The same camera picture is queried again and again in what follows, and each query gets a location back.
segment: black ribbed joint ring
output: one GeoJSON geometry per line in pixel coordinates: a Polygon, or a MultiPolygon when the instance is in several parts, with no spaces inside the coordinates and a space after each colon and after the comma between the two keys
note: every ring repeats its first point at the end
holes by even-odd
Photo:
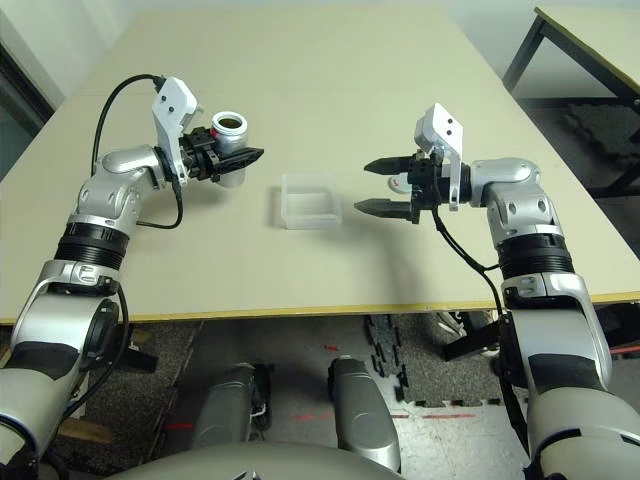
{"type": "Polygon", "coordinates": [[[119,270],[127,243],[129,237],[119,230],[92,223],[68,223],[54,258],[119,270]]]}
{"type": "Polygon", "coordinates": [[[505,280],[530,273],[574,273],[571,255],[561,235],[534,233],[509,238],[497,250],[505,280]]]}

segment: beige tabletop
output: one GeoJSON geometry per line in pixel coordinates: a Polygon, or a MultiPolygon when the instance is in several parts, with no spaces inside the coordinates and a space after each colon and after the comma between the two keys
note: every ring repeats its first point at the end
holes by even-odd
{"type": "MultiPolygon", "coordinates": [[[[89,173],[95,124],[113,87],[142,72],[182,78],[205,106],[243,113],[265,155],[240,188],[194,182],[180,228],[139,228],[122,283],[132,319],[397,312],[490,307],[491,295],[439,237],[421,225],[355,211],[394,197],[362,167],[415,150],[416,120],[440,102],[464,125],[463,160],[527,158],[543,171],[576,270],[596,302],[640,299],[640,262],[528,120],[500,79],[438,8],[314,6],[216,8],[138,17],[69,98],[1,184],[0,318],[17,316],[52,258],[89,173]],[[281,175],[335,176],[344,224],[290,231],[279,219],[281,175]]],[[[103,151],[154,143],[151,84],[112,108],[103,151]]],[[[171,222],[170,191],[142,218],[171,222]]],[[[494,263],[485,212],[443,212],[453,235],[494,263]]],[[[492,272],[500,281],[498,272],[492,272]]]]}
{"type": "Polygon", "coordinates": [[[640,94],[640,8],[544,6],[535,12],[640,94]]]}

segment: transparent plastic container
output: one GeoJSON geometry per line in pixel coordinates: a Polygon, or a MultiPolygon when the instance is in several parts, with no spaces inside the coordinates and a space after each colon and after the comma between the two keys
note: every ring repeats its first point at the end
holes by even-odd
{"type": "Polygon", "coordinates": [[[332,228],[342,223],[340,199],[331,175],[282,175],[282,219],[289,230],[332,228]]]}

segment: table edge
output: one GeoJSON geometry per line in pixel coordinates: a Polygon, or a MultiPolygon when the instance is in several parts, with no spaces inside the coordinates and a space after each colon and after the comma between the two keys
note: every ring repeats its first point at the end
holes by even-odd
{"type": "MultiPolygon", "coordinates": [[[[640,291],[622,293],[603,293],[591,295],[594,304],[625,303],[640,301],[640,291]]],[[[214,312],[138,314],[131,315],[133,323],[151,323],[163,321],[215,320],[255,317],[296,317],[320,315],[373,315],[398,313],[448,312],[455,310],[487,310],[495,307],[491,300],[470,302],[432,302],[390,305],[340,305],[329,307],[292,307],[292,308],[256,308],[250,310],[221,310],[214,312]]],[[[0,318],[0,325],[13,325],[15,318],[0,318]]]]}
{"type": "Polygon", "coordinates": [[[533,9],[533,11],[536,13],[536,15],[538,17],[542,18],[545,22],[549,22],[550,24],[552,24],[563,35],[565,35],[567,38],[571,39],[571,41],[573,41],[578,47],[580,47],[582,50],[584,50],[587,54],[591,55],[594,59],[596,59],[600,64],[602,64],[611,73],[613,73],[618,78],[620,78],[624,83],[627,84],[627,86],[629,88],[632,88],[638,94],[640,94],[640,84],[636,83],[631,77],[629,77],[629,75],[624,73],[622,70],[620,70],[614,64],[609,62],[609,60],[607,60],[602,55],[600,55],[596,50],[594,50],[592,47],[590,47],[589,45],[584,43],[582,40],[580,40],[578,37],[576,37],[566,27],[564,27],[563,25],[558,23],[550,14],[545,12],[543,10],[543,8],[545,8],[545,7],[536,6],[533,9]]]}

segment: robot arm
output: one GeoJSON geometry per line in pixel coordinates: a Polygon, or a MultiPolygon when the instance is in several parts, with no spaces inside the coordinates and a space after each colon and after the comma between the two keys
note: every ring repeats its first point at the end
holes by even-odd
{"type": "Polygon", "coordinates": [[[499,320],[501,385],[512,424],[531,458],[525,477],[637,476],[640,416],[607,392],[609,347],[585,282],[574,271],[553,205],[539,185],[540,170],[517,158],[463,164],[462,127],[440,105],[418,121],[415,140],[421,148],[415,155],[383,158],[365,167],[406,175],[411,200],[370,199],[355,206],[413,223],[422,210],[437,212],[442,199],[454,211],[462,203],[487,209],[509,309],[499,320]],[[517,402],[507,401],[505,387],[511,385],[529,390],[527,424],[518,422],[517,402]]]}
{"type": "Polygon", "coordinates": [[[183,135],[196,108],[181,80],[164,81],[153,104],[158,146],[102,157],[18,317],[11,357],[0,369],[0,467],[15,467],[19,478],[34,475],[81,375],[113,350],[119,309],[109,297],[120,288],[120,266],[145,198],[167,184],[179,189],[189,178],[217,182],[263,153],[246,147],[246,124],[239,125],[242,142],[234,132],[203,127],[183,135]],[[237,148],[228,148],[229,136],[237,148]]]}

